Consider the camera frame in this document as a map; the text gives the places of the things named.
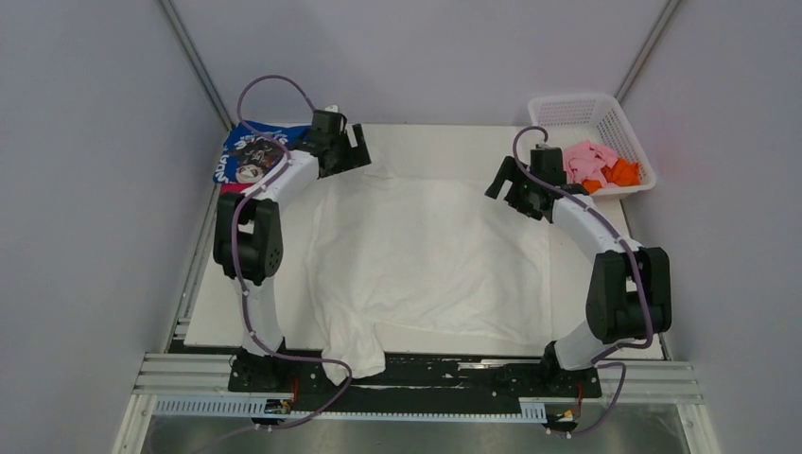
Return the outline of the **white printed t shirt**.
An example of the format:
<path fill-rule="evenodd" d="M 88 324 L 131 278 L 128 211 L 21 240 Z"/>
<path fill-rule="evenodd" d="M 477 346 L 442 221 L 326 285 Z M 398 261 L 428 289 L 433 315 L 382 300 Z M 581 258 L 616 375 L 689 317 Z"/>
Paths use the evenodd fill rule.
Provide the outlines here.
<path fill-rule="evenodd" d="M 335 180 L 305 263 L 335 383 L 385 370 L 380 323 L 535 348 L 553 337 L 548 226 L 466 183 Z"/>

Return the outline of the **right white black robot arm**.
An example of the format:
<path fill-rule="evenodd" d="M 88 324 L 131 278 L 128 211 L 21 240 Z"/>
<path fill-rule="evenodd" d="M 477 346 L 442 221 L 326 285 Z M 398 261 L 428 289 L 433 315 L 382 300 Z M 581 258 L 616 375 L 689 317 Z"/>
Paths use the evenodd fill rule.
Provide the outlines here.
<path fill-rule="evenodd" d="M 485 194 L 567 233 L 590 260 L 584 321 L 551 341 L 536 367 L 546 391 L 564 394 L 622 349 L 645 350 L 671 327 L 670 260 L 620 232 L 585 188 L 569 183 L 559 148 L 537 147 L 530 164 L 503 159 Z"/>

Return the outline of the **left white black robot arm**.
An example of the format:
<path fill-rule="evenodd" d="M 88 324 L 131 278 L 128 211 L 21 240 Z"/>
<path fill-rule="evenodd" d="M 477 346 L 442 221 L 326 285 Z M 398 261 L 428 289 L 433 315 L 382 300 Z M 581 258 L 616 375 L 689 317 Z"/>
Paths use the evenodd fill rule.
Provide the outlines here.
<path fill-rule="evenodd" d="M 281 212 L 312 183 L 371 162 L 361 126 L 333 110 L 310 124 L 242 122 L 222 148 L 213 259 L 232 280 L 245 325 L 229 388 L 283 391 L 290 362 L 278 323 L 274 278 L 284 258 Z"/>

